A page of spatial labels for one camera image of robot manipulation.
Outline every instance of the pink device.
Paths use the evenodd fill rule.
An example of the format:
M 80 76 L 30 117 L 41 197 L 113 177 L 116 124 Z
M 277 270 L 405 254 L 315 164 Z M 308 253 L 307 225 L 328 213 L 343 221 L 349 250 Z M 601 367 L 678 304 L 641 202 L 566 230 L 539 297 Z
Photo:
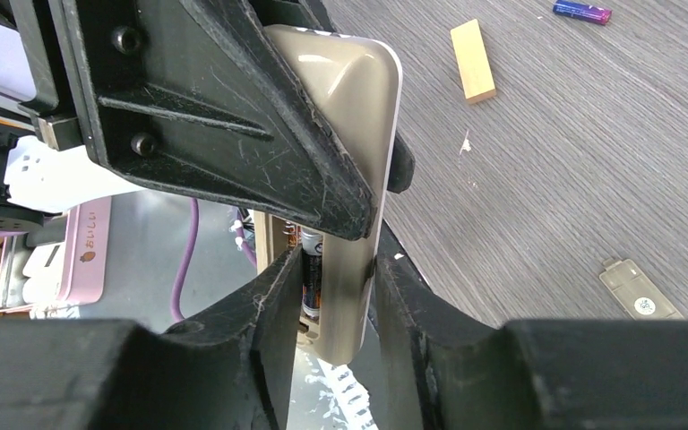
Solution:
M 86 305 L 101 297 L 111 216 L 112 197 L 86 202 L 70 210 L 57 301 Z
M 27 278 L 22 276 L 22 266 L 27 261 L 27 256 L 19 258 L 22 263 L 17 263 L 21 267 L 13 267 L 13 262 L 18 260 L 15 255 L 26 255 L 32 251 L 13 245 L 10 246 L 12 249 L 6 249 L 6 244 L 4 244 L 0 276 L 7 279 L 3 284 L 0 282 L 0 287 L 4 286 L 0 288 L 0 312 L 24 312 L 36 306 L 59 303 L 70 306 L 87 305 L 98 301 L 104 291 L 111 215 L 111 197 L 86 202 L 70 210 L 65 231 L 62 281 L 54 300 L 50 303 L 7 304 L 7 297 L 22 295 L 22 288 L 27 281 Z M 10 238 L 7 243 L 11 244 L 13 240 L 15 239 Z

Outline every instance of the scratch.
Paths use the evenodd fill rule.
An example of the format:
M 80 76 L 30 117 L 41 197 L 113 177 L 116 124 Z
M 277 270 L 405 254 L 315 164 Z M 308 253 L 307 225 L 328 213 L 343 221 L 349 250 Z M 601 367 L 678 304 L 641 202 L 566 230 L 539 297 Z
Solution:
M 254 322 L 260 321 L 260 314 L 262 311 L 265 310 L 265 300 L 267 300 L 268 296 L 270 293 L 267 295 L 263 296 L 262 294 L 257 294 L 252 297 L 252 301 L 254 302 L 254 305 L 257 306 L 257 315 L 254 317 Z
M 272 159 L 269 159 L 269 160 L 265 161 L 265 162 L 262 164 L 262 167 L 265 167 L 265 166 L 271 164 L 271 163 L 272 163 L 273 161 L 275 161 L 277 158 L 283 157 L 283 156 L 286 155 L 286 154 L 288 154 L 288 148 L 286 148 L 285 150 L 283 150 L 280 154 L 276 155 L 276 156 L 273 157 Z
M 226 90 L 230 91 L 230 92 L 231 92 L 234 96 L 236 96 L 238 99 L 241 99 L 242 101 L 244 101 L 244 103 L 246 103 L 247 105 L 249 105 L 249 106 L 250 106 L 252 109 L 254 109 L 255 111 L 256 111 L 256 110 L 259 110 L 259 109 L 257 109 L 257 106 L 256 106 L 249 98 L 244 97 L 244 95 L 242 95 L 242 94 L 239 94 L 239 93 L 238 93 L 237 91 L 235 91 L 230 85 L 226 85 L 226 84 L 218 77 L 218 74 L 215 73 L 215 70 L 212 68 L 212 64 L 210 64 L 210 74 L 212 75 L 213 78 L 215 78 L 215 80 L 216 80 L 217 82 L 219 82 L 220 85 L 222 85 Z
M 269 186 L 269 187 L 271 188 L 271 190 L 273 190 L 273 191 L 275 191 L 275 192 L 277 193 L 278 190 L 276 190 L 276 189 L 272 186 L 272 184 L 271 184 L 271 176 L 268 175 L 268 170 L 267 170 L 266 168 L 263 168 L 263 169 L 262 169 L 262 172 L 265 174 L 265 182 L 264 182 L 264 183 L 265 183 L 267 186 Z

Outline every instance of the black machine frame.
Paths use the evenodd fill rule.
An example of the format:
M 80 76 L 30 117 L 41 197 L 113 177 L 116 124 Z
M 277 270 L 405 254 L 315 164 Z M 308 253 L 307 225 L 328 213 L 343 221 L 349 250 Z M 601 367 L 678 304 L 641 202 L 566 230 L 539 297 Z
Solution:
M 319 1 L 14 0 L 0 1 L 0 23 L 21 33 L 40 77 L 21 105 L 37 133 L 77 120 L 57 146 L 84 144 L 149 188 L 369 234 L 372 191 L 262 33 L 335 31 Z M 407 189 L 413 171 L 398 137 L 389 190 Z M 688 428 L 688 322 L 493 329 L 433 294 L 388 226 L 379 249 L 380 427 Z M 297 248 L 163 334 L 0 321 L 0 428 L 285 428 L 300 296 Z

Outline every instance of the gray floor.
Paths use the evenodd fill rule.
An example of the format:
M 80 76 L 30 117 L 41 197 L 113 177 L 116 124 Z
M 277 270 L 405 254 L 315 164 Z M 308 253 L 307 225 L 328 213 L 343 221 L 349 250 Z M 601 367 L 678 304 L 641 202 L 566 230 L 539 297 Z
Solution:
M 387 219 L 434 290 L 486 323 L 624 316 L 598 280 L 609 256 L 688 317 L 688 0 L 600 0 L 606 27 L 552 3 L 327 2 L 404 67 L 417 175 Z M 468 106 L 449 31 L 474 18 L 498 95 Z

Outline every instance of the screw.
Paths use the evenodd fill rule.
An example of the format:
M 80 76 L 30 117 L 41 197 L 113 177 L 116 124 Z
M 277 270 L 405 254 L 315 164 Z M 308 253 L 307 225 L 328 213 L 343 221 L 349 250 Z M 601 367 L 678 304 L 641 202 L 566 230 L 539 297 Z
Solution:
M 112 31 L 112 45 L 127 56 L 138 52 L 142 44 L 141 33 L 133 27 L 121 26 Z
M 157 150 L 157 140 L 151 134 L 138 133 L 131 140 L 131 148 L 142 157 L 150 157 Z

